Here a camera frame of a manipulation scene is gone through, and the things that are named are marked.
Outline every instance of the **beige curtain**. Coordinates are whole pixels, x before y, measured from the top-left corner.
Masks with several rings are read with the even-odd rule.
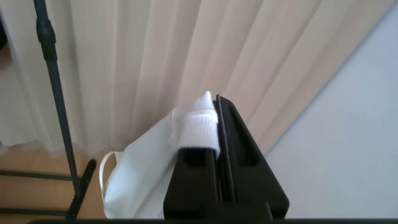
[[[210,90],[234,102],[267,152],[393,3],[47,1],[73,142],[90,155],[122,150]],[[33,3],[0,10],[32,132],[61,149]]]

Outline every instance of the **white wall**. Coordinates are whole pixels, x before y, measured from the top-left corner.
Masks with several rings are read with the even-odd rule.
[[[266,159],[287,218],[398,218],[398,4]]]

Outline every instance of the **stand base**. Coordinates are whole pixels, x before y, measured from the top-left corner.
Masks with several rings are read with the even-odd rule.
[[[90,180],[93,177],[94,170],[96,167],[96,161],[94,159],[88,161],[86,170],[83,176],[80,178],[80,195],[75,195],[68,211],[59,210],[42,210],[42,209],[21,209],[21,208],[0,208],[0,214],[20,214],[20,215],[51,215],[61,216],[65,219],[74,220],[76,219],[80,207],[83,203],[86,195]],[[16,176],[16,177],[32,177],[40,179],[52,179],[52,180],[72,180],[70,177],[64,177],[59,175],[50,174],[33,174],[28,172],[11,172],[0,170],[0,175]]]

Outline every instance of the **black metal bar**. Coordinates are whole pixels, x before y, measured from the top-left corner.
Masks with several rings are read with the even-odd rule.
[[[81,180],[80,180],[81,194],[80,194],[80,196],[75,195],[75,197],[73,198],[72,203],[70,204],[70,207],[69,207],[69,211],[65,215],[66,219],[75,219],[77,217],[77,214],[79,213],[80,207],[85,198],[88,186],[90,184],[90,180],[93,177],[95,167],[96,167],[96,161],[94,159],[88,161],[86,170],[83,173],[83,176],[81,177]]]
[[[34,172],[0,170],[0,175],[11,176],[11,177],[30,177],[30,178],[48,179],[48,180],[72,181],[72,178],[67,175],[41,174]]]
[[[225,202],[234,202],[236,200],[235,197],[235,190],[234,190],[234,180],[232,176],[231,170],[231,161],[229,159],[229,149],[228,149],[228,142],[226,140],[226,131],[225,131],[225,123],[224,123],[224,116],[223,116],[223,109],[221,107],[221,98],[220,95],[216,97],[216,105],[217,105],[217,112],[218,112],[218,138],[220,142],[220,149],[221,149],[221,170],[224,172],[221,178],[221,185],[224,189],[223,194],[223,201]]]
[[[60,210],[22,209],[22,208],[0,208],[0,214],[19,215],[51,215],[64,217],[67,212]]]
[[[57,108],[58,120],[61,127],[63,143],[67,153],[70,175],[72,177],[75,196],[80,196],[79,179],[76,171],[75,156],[73,155],[72,140],[69,132],[67,111],[63,100],[60,74],[57,65],[57,51],[55,48],[55,33],[47,15],[47,8],[44,0],[34,0],[37,14],[37,37],[42,45],[42,51],[47,68],[49,70],[52,93],[54,96],[55,107]]]

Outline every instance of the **brown floor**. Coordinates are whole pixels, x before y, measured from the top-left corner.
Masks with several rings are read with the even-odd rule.
[[[79,176],[84,172],[88,159],[75,152],[76,166]],[[97,168],[81,206],[78,218],[105,218],[98,182],[98,166],[101,156],[97,159]],[[107,177],[115,166],[115,160],[110,159],[105,169]],[[16,146],[9,148],[5,154],[0,154],[0,169],[47,172],[51,174],[69,174],[65,155],[52,158],[45,149],[24,149]],[[73,198],[73,186],[69,181],[33,179],[26,177],[0,176],[0,207],[9,208],[46,208],[67,210]],[[38,218],[32,215],[0,215],[0,223],[28,223]]]

